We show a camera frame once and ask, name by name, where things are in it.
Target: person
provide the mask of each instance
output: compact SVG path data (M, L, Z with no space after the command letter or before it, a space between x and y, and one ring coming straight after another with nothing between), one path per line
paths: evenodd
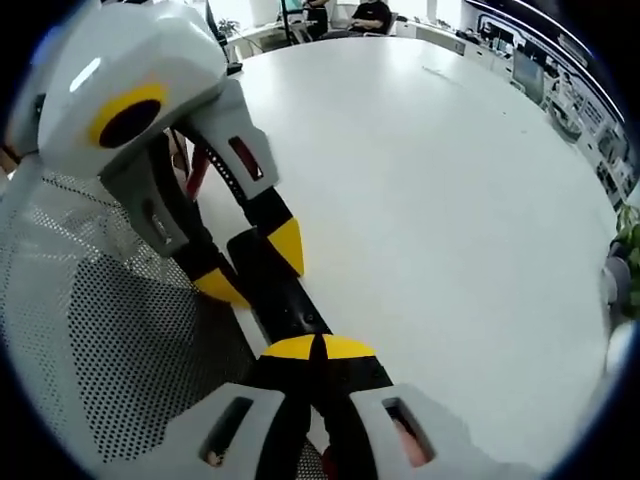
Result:
M362 37L366 33L385 35L391 24L391 10L382 0L361 3L351 17L348 30L329 32L321 40L344 37Z
M325 7L327 3L329 0L305 0L304 2L307 21L310 22L307 32L314 40L318 40L329 31L329 15Z

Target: red light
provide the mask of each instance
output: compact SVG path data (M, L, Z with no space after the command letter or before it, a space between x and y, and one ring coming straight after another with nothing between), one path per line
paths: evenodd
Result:
M254 158L249 147L245 145L240 137L233 137L229 139L229 145L236 152L236 155L240 157L240 161L244 165L244 168L247 169L249 175L253 180L260 180L263 177L262 170L260 170L260 166L256 159Z

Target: window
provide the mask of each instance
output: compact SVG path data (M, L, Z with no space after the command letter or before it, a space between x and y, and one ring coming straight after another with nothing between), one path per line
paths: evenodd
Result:
M436 6L436 17L442 20L455 30L460 28L460 18L462 16L463 0L438 0Z
M235 20L240 24L239 29L254 26L253 10L251 0L208 0L211 5L211 12L216 19Z
M427 0L389 0L387 4L392 12L411 20L413 17L423 18L427 14Z

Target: white table surface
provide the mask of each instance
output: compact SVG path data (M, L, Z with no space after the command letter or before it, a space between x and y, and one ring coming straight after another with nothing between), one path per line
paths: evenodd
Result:
M495 459L549 467L606 349L615 219L588 162L524 95L427 42L306 44L238 78L333 331L374 346ZM218 245L248 226L214 172L200 204ZM259 352L251 315L239 321Z

